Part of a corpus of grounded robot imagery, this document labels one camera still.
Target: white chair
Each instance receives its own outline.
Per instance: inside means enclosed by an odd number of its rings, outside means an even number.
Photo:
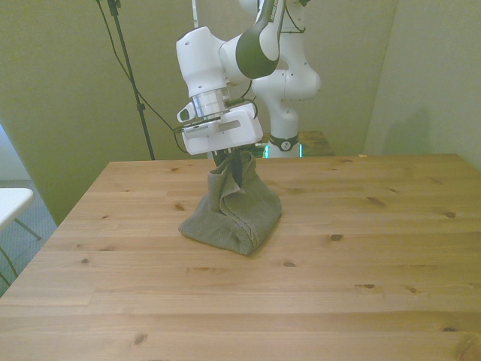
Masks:
[[[38,240],[42,237],[33,232],[25,223],[22,223],[17,217],[33,202],[35,198],[32,190],[26,188],[0,188],[0,232],[7,228],[12,222],[17,222],[26,231],[34,235]],[[0,247],[0,253],[7,259],[8,265],[14,272],[15,277],[18,277],[17,271],[14,268],[8,255]],[[0,273],[0,278],[10,286],[10,282]]]

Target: fabric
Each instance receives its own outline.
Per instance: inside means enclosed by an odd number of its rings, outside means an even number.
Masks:
[[[230,159],[207,176],[207,195],[179,226],[182,235],[214,247],[248,255],[269,235],[279,219],[276,193],[256,173],[256,158],[240,154],[242,187],[232,177]]]

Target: robot logo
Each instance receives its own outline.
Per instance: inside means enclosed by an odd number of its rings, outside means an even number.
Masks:
[[[281,147],[283,150],[289,150],[289,149],[291,149],[291,143],[288,142],[288,141],[284,141],[284,142],[280,145],[280,147]]]

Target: cable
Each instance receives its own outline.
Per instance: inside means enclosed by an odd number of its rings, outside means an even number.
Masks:
[[[254,119],[255,119],[259,115],[259,109],[257,108],[257,104],[254,102],[254,100],[256,100],[256,98],[254,98],[253,100],[246,99],[245,102],[250,103],[254,106],[254,109],[256,110],[256,112],[254,113]]]
[[[285,8],[286,8],[286,13],[287,13],[287,16],[289,17],[289,19],[292,21],[292,25],[294,25],[294,27],[299,31],[299,32],[282,32],[283,34],[304,34],[304,32],[306,31],[306,28],[304,27],[304,29],[299,29],[299,27],[295,24],[294,22],[294,19],[292,19],[291,17],[291,14],[289,13],[289,9],[287,8],[287,3],[284,4]]]
[[[127,72],[125,66],[123,65],[122,61],[120,60],[119,58],[119,55],[117,54],[117,51],[115,49],[115,43],[113,42],[113,37],[112,37],[112,33],[110,32],[110,27],[108,25],[108,22],[107,22],[107,18],[105,17],[105,13],[104,13],[104,10],[102,9],[102,6],[100,5],[100,1],[99,0],[96,0],[97,1],[97,5],[98,5],[98,8],[100,9],[100,12],[101,12],[101,15],[102,15],[102,18],[104,19],[104,23],[105,23],[105,27],[107,28],[107,33],[108,33],[108,36],[109,36],[109,39],[110,39],[110,44],[112,45],[112,50],[113,50],[113,54],[115,55],[116,59],[117,59],[117,62],[120,64],[120,67],[122,68],[123,72],[125,73],[126,77],[129,79],[129,81],[132,83],[132,79],[130,78],[129,76],[129,73]],[[167,123],[167,121],[164,119],[164,117],[162,115],[160,115],[153,107],[152,105],[149,104],[149,102],[144,98],[144,96],[141,94],[141,92],[137,89],[137,93],[138,95],[140,96],[140,98],[145,102],[145,104],[147,105],[147,107],[150,108],[151,111],[153,111],[157,117],[159,117],[162,122],[172,131],[172,133],[174,134],[174,140],[175,140],[175,144],[177,145],[177,147],[179,148],[179,150],[183,153],[188,153],[186,150],[182,149],[179,145],[179,142],[177,140],[177,136],[175,135],[175,132],[174,132],[174,128],[169,124]]]
[[[252,85],[253,85],[253,81],[251,80],[250,83],[249,83],[249,87],[247,88],[246,92],[242,96],[240,96],[242,99],[244,99],[244,96],[247,95],[247,93],[249,92]]]

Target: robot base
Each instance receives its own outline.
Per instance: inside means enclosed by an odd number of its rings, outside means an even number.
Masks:
[[[301,149],[301,144],[297,143],[291,150],[283,152],[276,145],[269,142],[266,158],[301,158]]]

